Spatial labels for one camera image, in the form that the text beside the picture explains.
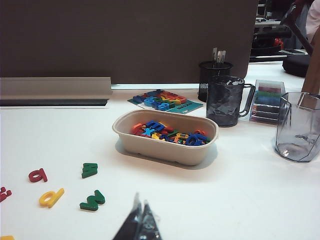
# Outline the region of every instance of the table surface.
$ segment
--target table surface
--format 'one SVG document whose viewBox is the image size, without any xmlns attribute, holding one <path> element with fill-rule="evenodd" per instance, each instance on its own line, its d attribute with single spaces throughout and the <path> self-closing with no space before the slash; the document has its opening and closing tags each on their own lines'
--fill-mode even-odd
<svg viewBox="0 0 320 240">
<path fill-rule="evenodd" d="M 246 83 L 282 81 L 300 92 L 304 79 L 281 62 L 249 64 Z M 169 89 L 200 102 L 197 86 Z M 148 200 L 164 240 L 314 240 L 320 236 L 320 159 L 294 163 L 274 151 L 276 127 L 241 118 L 220 128 L 207 158 L 196 166 L 150 159 L 123 150 L 112 124 L 140 109 L 127 102 L 145 90 L 114 89 L 105 108 L 1 109 L 1 236 L 15 240 L 112 239 L 129 214 L 135 193 Z M 205 117 L 205 105 L 188 115 Z M 83 163 L 98 173 L 81 178 Z M 48 178 L 31 183 L 43 168 Z M 52 208 L 46 192 L 65 193 Z M 79 204 L 99 190 L 106 202 L 95 212 Z"/>
</svg>

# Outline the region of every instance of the marker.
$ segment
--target marker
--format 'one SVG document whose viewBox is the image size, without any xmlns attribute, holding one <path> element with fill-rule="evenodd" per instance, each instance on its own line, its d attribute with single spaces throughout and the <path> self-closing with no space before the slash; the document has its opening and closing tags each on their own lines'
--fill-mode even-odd
<svg viewBox="0 0 320 240">
<path fill-rule="evenodd" d="M 287 55 L 273 55 L 273 56 L 251 56 L 251 59 L 274 59 L 274 58 L 286 58 Z"/>
</svg>

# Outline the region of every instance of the gray partition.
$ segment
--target gray partition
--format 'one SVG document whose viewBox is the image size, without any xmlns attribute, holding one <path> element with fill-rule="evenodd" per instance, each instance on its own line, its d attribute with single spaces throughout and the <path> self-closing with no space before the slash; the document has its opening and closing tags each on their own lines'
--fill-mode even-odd
<svg viewBox="0 0 320 240">
<path fill-rule="evenodd" d="M 257 0 L 2 0 L 1 77 L 197 83 L 212 48 L 245 77 Z"/>
</svg>

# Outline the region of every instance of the clear plastic box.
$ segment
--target clear plastic box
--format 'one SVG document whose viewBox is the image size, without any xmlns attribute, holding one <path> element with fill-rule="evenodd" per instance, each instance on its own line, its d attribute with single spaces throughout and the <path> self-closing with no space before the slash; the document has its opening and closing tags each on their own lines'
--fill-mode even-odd
<svg viewBox="0 0 320 240">
<path fill-rule="evenodd" d="M 280 98 L 285 93 L 282 81 L 256 80 L 249 121 L 277 125 Z"/>
<path fill-rule="evenodd" d="M 151 120 L 161 122 L 181 133 L 204 131 L 210 142 L 200 146 L 188 146 L 131 134 L 134 125 Z M 189 166 L 197 165 L 205 159 L 219 131 L 218 125 L 208 118 L 147 109 L 124 114 L 113 123 L 112 129 L 119 135 L 124 149 L 130 153 Z"/>
</svg>

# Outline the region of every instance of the beige bowl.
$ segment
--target beige bowl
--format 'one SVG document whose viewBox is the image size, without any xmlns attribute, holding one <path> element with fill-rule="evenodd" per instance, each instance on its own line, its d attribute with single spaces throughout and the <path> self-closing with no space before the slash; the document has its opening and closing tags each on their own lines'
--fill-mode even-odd
<svg viewBox="0 0 320 240">
<path fill-rule="evenodd" d="M 134 125 L 147 123 L 151 120 L 161 122 L 180 133 L 204 131 L 210 142 L 200 146 L 188 146 L 131 134 Z M 219 131 L 219 127 L 214 121 L 204 117 L 147 109 L 134 110 L 124 114 L 113 123 L 112 129 L 119 135 L 124 149 L 130 153 L 189 166 L 197 165 L 205 159 L 210 146 L 217 139 Z"/>
</svg>

